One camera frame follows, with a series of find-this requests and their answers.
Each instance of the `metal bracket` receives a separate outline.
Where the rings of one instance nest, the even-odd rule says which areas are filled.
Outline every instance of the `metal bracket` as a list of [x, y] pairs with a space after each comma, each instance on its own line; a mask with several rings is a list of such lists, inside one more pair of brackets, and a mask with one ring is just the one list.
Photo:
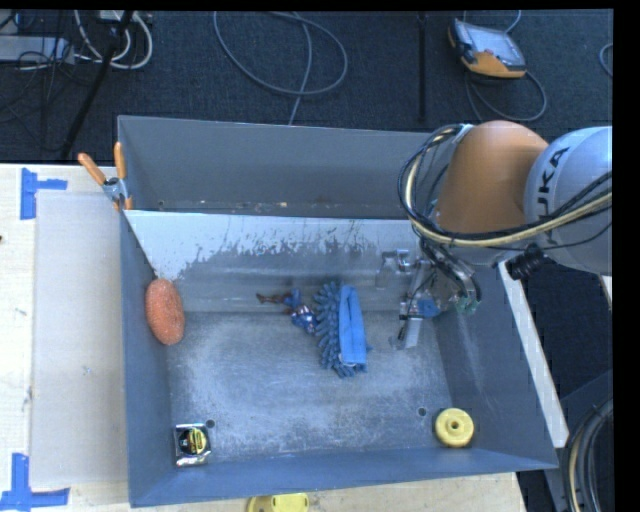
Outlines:
[[384, 289], [393, 274], [408, 274], [413, 264], [409, 261], [407, 249], [396, 249], [382, 253], [382, 266], [376, 273], [376, 288]]

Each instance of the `yellow object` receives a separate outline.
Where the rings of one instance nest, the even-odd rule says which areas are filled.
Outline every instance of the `yellow object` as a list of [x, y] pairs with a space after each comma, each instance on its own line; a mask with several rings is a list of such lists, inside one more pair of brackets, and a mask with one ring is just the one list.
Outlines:
[[307, 512], [309, 497], [303, 493], [251, 498], [247, 512]]
[[469, 444], [473, 437], [473, 420], [462, 409], [445, 409], [436, 418], [435, 430], [443, 444], [461, 448]]

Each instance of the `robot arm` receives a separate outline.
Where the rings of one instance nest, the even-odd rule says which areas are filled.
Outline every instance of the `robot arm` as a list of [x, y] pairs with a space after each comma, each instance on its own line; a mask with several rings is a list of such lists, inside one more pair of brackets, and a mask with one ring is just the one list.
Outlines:
[[414, 283], [409, 298], [473, 311], [474, 269], [501, 262], [514, 278], [547, 257], [611, 275], [611, 145], [610, 126], [551, 144], [508, 121], [434, 132], [403, 168], [398, 192], [421, 239], [421, 264], [456, 286], [446, 296]]

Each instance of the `electronic device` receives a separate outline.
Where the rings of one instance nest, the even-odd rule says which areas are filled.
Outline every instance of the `electronic device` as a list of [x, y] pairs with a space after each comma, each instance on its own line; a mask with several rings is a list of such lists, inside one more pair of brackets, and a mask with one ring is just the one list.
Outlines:
[[520, 78], [527, 71], [522, 52], [504, 31], [454, 19], [449, 25], [448, 36], [462, 63], [473, 73], [494, 78]]

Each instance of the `dirty bin floor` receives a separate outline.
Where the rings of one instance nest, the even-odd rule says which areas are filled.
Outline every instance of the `dirty bin floor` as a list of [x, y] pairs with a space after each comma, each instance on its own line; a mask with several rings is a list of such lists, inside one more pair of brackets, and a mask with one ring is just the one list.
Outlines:
[[168, 347], [175, 424], [207, 422], [213, 460], [317, 451], [427, 447], [450, 397], [434, 330], [395, 350], [395, 312], [364, 313], [368, 372], [340, 379], [320, 367], [319, 338], [280, 313], [187, 312]]

